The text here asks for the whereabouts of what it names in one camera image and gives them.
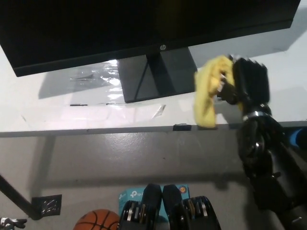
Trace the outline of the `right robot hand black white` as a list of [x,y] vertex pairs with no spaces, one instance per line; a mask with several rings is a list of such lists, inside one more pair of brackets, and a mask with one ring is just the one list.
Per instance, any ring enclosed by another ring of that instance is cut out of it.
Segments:
[[232,55],[228,58],[232,63],[231,72],[221,72],[222,82],[217,97],[231,105],[238,105],[243,115],[254,111],[271,115],[266,66],[249,58]]

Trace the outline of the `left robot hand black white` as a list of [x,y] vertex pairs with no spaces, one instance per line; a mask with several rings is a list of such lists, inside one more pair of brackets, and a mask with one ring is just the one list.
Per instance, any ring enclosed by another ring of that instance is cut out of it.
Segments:
[[14,230],[15,228],[24,229],[27,219],[15,219],[15,218],[0,218],[1,230]]

